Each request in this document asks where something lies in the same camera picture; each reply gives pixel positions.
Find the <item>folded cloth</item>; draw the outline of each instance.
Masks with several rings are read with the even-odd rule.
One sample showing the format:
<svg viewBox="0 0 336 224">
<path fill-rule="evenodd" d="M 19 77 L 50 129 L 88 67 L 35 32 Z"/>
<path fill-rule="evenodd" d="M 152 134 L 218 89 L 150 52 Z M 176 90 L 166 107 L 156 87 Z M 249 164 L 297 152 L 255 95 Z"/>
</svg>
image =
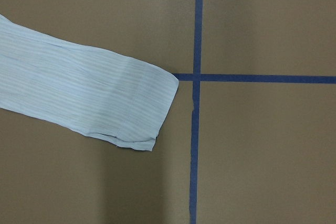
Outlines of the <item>folded cloth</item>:
<svg viewBox="0 0 336 224">
<path fill-rule="evenodd" d="M 178 86 L 167 71 L 0 15 L 0 108 L 151 151 Z"/>
</svg>

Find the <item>blue tape line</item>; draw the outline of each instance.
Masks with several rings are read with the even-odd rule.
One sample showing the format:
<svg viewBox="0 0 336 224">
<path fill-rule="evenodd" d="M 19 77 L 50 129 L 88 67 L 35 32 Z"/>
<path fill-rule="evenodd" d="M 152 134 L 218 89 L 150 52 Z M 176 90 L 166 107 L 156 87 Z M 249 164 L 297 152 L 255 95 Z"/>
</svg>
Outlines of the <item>blue tape line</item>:
<svg viewBox="0 0 336 224">
<path fill-rule="evenodd" d="M 201 74 L 202 54 L 202 11 L 203 0 L 195 0 L 195 33 L 194 33 L 194 69 L 193 69 L 193 102 L 194 110 L 191 121 L 191 163 L 190 163 L 190 190 L 189 212 L 190 223 L 196 224 L 197 211 L 197 169 L 198 169 L 198 133 L 199 133 L 199 107 L 201 83 L 197 77 Z"/>
<path fill-rule="evenodd" d="M 336 76 L 277 76 L 257 74 L 192 74 L 175 73 L 180 81 L 220 81 L 220 82 L 279 82 L 279 83 L 319 83 L 336 84 Z"/>
</svg>

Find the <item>cloth fold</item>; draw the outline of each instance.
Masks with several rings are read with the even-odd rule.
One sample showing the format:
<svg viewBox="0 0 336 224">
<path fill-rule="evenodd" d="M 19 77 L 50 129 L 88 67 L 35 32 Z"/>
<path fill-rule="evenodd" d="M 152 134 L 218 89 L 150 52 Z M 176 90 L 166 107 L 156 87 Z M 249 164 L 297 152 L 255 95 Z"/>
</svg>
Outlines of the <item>cloth fold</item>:
<svg viewBox="0 0 336 224">
<path fill-rule="evenodd" d="M 0 108 L 151 151 L 177 87 L 178 80 L 157 66 L 0 15 Z"/>
</svg>

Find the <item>horizontal blue line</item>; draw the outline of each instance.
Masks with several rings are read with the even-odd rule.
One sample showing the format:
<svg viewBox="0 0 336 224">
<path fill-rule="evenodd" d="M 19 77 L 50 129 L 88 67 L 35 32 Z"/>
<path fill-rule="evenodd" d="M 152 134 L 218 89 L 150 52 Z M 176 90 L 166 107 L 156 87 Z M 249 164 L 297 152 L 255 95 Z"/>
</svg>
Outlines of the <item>horizontal blue line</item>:
<svg viewBox="0 0 336 224">
<path fill-rule="evenodd" d="M 257 74 L 192 74 L 175 73 L 180 81 L 219 82 L 279 82 L 279 83 L 325 83 L 336 84 L 336 76 L 279 76 Z"/>
</svg>

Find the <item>vertical blue line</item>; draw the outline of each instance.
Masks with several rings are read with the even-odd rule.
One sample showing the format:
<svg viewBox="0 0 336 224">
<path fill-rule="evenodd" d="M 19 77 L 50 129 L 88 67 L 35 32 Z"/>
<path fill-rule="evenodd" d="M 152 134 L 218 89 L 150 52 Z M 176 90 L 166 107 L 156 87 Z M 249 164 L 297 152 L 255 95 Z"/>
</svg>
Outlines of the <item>vertical blue line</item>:
<svg viewBox="0 0 336 224">
<path fill-rule="evenodd" d="M 191 168 L 190 168 L 190 194 L 189 212 L 190 223 L 196 224 L 197 214 L 197 170 L 198 170 L 198 135 L 199 135 L 199 107 L 201 89 L 201 54 L 202 54 L 202 11 L 203 0 L 195 0 L 195 33 L 194 33 L 194 79 L 191 127 Z"/>
</svg>

